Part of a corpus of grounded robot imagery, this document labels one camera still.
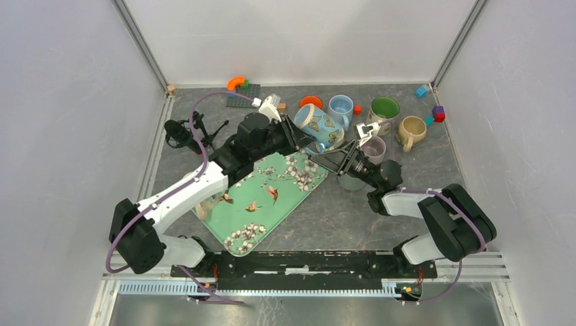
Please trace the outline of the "blue tan small mug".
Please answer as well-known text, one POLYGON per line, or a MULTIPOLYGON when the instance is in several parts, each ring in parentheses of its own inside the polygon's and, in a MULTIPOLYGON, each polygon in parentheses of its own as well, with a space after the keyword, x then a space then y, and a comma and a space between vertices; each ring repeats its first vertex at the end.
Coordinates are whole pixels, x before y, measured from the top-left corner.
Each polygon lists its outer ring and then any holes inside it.
POLYGON ((301 107, 295 114, 294 124, 314 138, 305 151, 317 155, 339 148, 344 142, 344 129, 335 119, 313 104, 301 107))

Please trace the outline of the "grey mug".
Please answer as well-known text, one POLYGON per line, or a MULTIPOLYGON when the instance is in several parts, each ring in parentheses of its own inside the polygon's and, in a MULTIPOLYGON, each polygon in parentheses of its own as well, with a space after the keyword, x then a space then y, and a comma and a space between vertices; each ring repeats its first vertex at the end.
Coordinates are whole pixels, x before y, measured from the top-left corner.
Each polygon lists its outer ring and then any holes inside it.
POLYGON ((358 178, 351 177, 350 175, 342 175, 337 177, 338 183, 344 189, 355 192, 366 186, 366 183, 358 178))

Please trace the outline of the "mauve mug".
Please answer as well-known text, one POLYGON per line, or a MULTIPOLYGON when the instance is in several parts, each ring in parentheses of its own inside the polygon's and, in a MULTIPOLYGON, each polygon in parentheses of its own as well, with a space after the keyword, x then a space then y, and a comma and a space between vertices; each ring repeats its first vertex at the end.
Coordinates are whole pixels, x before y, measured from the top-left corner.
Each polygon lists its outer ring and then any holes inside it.
POLYGON ((383 162, 386 153, 386 143, 379 136, 373 136, 361 146, 362 152, 373 164, 383 162))

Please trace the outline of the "orange mug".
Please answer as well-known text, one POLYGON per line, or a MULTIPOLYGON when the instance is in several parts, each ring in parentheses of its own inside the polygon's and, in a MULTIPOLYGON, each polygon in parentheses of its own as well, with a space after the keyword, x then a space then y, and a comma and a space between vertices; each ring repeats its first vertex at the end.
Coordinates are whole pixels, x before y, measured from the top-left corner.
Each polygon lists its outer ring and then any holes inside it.
POLYGON ((317 96, 308 95, 308 96, 303 97, 299 103, 300 108, 302 108, 306 105, 314 105, 315 107, 322 109, 323 108, 323 101, 317 96))

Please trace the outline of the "light blue ribbed mug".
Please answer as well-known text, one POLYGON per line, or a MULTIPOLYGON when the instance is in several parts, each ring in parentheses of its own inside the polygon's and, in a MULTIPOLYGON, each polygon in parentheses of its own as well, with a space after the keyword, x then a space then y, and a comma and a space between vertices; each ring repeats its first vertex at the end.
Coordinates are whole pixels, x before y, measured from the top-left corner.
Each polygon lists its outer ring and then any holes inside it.
POLYGON ((347 95, 338 94, 329 100, 327 112, 329 116, 348 131, 353 119, 354 102, 347 95))

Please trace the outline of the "floral cream mug green inside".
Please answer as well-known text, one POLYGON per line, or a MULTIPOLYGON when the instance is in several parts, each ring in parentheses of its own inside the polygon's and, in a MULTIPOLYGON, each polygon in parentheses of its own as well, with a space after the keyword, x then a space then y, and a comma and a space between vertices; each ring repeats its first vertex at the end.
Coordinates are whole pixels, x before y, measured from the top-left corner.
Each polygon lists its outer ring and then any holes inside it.
POLYGON ((378 136, 383 137, 393 128, 393 121, 399 115, 399 111, 400 108, 398 103, 392 98, 375 98, 371 103, 371 108, 366 119, 366 124, 378 122, 380 124, 378 136))

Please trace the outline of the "tan ceramic mug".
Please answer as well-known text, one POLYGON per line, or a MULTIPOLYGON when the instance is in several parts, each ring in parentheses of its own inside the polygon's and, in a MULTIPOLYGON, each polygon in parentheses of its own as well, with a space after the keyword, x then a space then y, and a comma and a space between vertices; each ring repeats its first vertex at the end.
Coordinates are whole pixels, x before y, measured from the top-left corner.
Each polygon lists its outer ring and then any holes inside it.
POLYGON ((398 125, 397 140, 403 152, 409 152, 416 144, 421 142, 427 135, 425 121, 416 116, 405 117, 398 125))

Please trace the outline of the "cream paisley mug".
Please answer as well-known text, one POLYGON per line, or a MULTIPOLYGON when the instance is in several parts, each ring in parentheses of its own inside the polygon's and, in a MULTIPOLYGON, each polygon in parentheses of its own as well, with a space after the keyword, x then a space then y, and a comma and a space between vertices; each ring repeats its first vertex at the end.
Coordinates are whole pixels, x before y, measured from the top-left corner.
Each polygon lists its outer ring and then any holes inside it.
POLYGON ((201 203, 197 204, 194 208, 196 216, 201 221, 205 221, 210 212, 219 204, 218 200, 204 200, 201 203))

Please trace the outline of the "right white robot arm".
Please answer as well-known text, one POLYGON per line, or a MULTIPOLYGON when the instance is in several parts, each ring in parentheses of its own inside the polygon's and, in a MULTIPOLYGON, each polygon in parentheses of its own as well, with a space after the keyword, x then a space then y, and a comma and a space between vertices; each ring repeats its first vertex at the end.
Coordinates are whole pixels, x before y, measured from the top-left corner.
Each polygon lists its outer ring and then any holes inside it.
POLYGON ((462 185, 408 189, 402 185, 398 162, 371 162, 357 141, 311 156, 310 160, 337 176, 347 175, 373 187, 373 191, 367 193, 373 212, 415 217, 425 222, 426 234, 408 239, 393 249, 392 267, 401 277, 413 275, 426 261, 459 262, 470 254, 482 252, 497 237, 494 223, 462 185))

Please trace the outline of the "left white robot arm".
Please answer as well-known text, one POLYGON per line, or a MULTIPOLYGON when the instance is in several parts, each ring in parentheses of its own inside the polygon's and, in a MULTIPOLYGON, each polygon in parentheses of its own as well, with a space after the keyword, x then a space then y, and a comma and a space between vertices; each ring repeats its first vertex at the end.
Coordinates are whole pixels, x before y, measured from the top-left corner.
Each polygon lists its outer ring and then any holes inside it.
POLYGON ((208 275, 213 258, 202 245, 194 239, 165 238, 165 230, 197 204, 245 178, 256 161, 274 153, 288 156, 314 141, 286 115, 271 120, 262 113, 248 114, 236 133, 204 157, 202 166, 191 175, 137 203, 124 199, 116 204, 106 270, 111 274, 124 271, 111 265, 112 255, 118 253, 125 268, 135 274, 167 264, 188 267, 196 276, 208 275))

